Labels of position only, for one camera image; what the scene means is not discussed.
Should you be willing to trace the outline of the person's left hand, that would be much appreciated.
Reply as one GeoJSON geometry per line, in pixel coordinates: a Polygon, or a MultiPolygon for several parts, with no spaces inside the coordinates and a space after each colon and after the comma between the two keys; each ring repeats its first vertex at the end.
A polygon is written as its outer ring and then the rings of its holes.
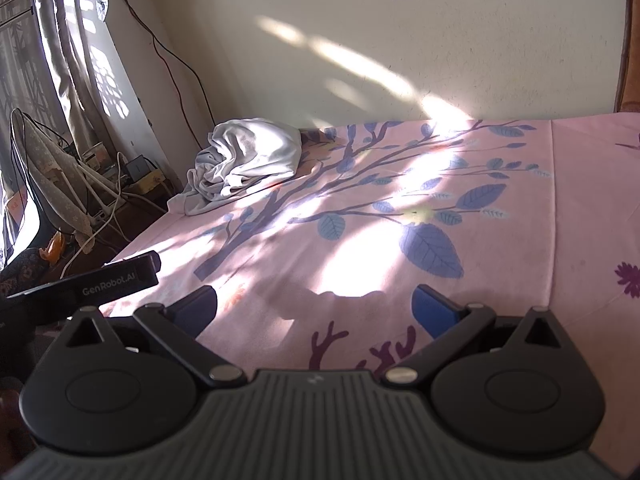
{"type": "Polygon", "coordinates": [[[5,474],[34,450],[18,407],[20,389],[12,382],[1,386],[0,468],[5,474]]]}

